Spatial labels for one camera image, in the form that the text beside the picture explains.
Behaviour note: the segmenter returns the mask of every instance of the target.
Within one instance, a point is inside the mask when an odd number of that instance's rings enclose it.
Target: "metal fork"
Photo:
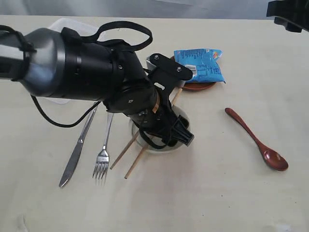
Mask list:
[[[113,113],[107,114],[107,124],[106,124],[106,130],[105,130],[105,141],[103,144],[103,148],[100,151],[100,153],[97,156],[97,162],[95,164],[95,168],[92,173],[92,178],[96,176],[96,179],[102,179],[104,174],[107,174],[108,165],[110,162],[110,158],[107,152],[107,142],[110,135],[110,129],[112,125],[112,117],[114,116]]]

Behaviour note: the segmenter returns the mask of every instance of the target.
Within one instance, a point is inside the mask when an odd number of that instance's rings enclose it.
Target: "metal knife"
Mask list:
[[[66,169],[64,170],[64,173],[62,175],[62,178],[60,180],[60,183],[59,183],[59,187],[62,188],[64,187],[68,181],[71,179],[74,171],[75,171],[75,168],[77,166],[77,163],[78,163],[78,160],[79,160],[79,157],[81,155],[81,152],[82,152],[82,148],[83,148],[83,145],[84,145],[84,140],[85,140],[85,137],[87,135],[87,132],[89,130],[89,127],[90,127],[90,124],[93,120],[93,117],[97,111],[97,108],[98,108],[98,105],[96,106],[96,108],[94,108],[91,113],[89,114],[88,118],[87,118],[87,121],[84,125],[84,128],[82,130],[82,133],[77,141],[77,144],[72,152],[72,155],[69,159],[69,162],[66,166]]]

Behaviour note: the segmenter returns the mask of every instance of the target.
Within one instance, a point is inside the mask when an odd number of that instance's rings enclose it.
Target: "wooden spoon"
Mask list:
[[[259,150],[262,154],[262,157],[265,163],[278,171],[285,171],[288,169],[289,165],[287,161],[279,155],[276,151],[270,149],[269,147],[265,146],[261,141],[259,141],[256,136],[252,133],[246,123],[241,119],[241,117],[231,108],[226,108],[225,112],[230,115],[235,121],[237,121],[246,131],[247,133],[253,138]]]

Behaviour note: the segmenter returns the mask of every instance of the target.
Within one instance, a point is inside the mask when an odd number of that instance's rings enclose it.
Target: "plastic container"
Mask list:
[[[98,27],[94,27],[94,26],[91,26],[85,23],[81,23],[79,21],[69,19],[69,18],[58,19],[55,23],[53,23],[48,28],[51,30],[61,32],[64,27],[71,28],[77,31],[81,36],[93,35],[98,30]],[[104,34],[105,32],[100,34],[98,38],[99,41],[104,40]],[[61,98],[46,98],[46,99],[54,103],[61,104],[61,105],[66,104],[70,101],[70,99],[61,99]]]

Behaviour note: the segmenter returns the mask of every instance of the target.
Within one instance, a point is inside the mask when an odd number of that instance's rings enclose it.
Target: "white backdrop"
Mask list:
[[[0,0],[4,15],[265,19],[270,0]]]

